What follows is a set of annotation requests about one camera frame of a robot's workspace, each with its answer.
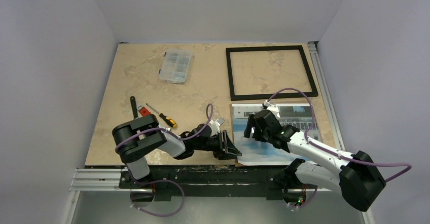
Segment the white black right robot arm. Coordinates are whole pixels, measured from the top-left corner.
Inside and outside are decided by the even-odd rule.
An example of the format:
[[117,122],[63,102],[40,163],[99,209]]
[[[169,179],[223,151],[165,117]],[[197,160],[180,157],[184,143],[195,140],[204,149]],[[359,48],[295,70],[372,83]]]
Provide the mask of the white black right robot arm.
[[310,184],[339,193],[356,210],[366,212],[386,181],[365,152],[340,151],[306,136],[292,125],[281,125],[264,109],[248,117],[244,137],[266,142],[276,149],[298,155],[275,180],[285,189]]

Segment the yellow black flathead screwdriver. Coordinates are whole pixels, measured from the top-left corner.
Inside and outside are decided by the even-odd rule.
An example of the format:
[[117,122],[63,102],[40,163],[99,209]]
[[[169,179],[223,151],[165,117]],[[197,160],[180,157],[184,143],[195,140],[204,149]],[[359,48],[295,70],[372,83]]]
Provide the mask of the yellow black flathead screwdriver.
[[154,107],[152,107],[151,105],[149,105],[148,103],[146,103],[146,105],[152,109],[154,112],[156,112],[158,114],[158,116],[171,128],[176,128],[177,127],[177,123],[176,121],[174,121],[172,118],[166,116],[165,114],[159,112],[158,110],[156,110]]

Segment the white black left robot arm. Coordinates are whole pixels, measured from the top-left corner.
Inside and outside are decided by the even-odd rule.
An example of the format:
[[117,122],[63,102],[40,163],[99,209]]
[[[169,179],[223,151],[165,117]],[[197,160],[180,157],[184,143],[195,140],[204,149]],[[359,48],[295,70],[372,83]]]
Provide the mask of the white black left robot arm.
[[210,120],[192,131],[180,135],[160,127],[154,115],[136,118],[112,130],[115,152],[131,171],[131,181],[138,188],[151,183],[146,155],[159,149],[177,160],[191,157],[195,151],[212,152],[218,160],[232,160],[242,156],[226,130],[220,130],[222,119]]

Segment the black wooden picture frame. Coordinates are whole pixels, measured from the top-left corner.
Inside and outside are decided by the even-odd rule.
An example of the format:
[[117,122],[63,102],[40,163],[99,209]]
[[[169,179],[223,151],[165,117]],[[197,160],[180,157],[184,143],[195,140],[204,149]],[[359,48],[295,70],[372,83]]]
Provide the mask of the black wooden picture frame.
[[226,63],[232,101],[319,95],[304,45],[226,48]]

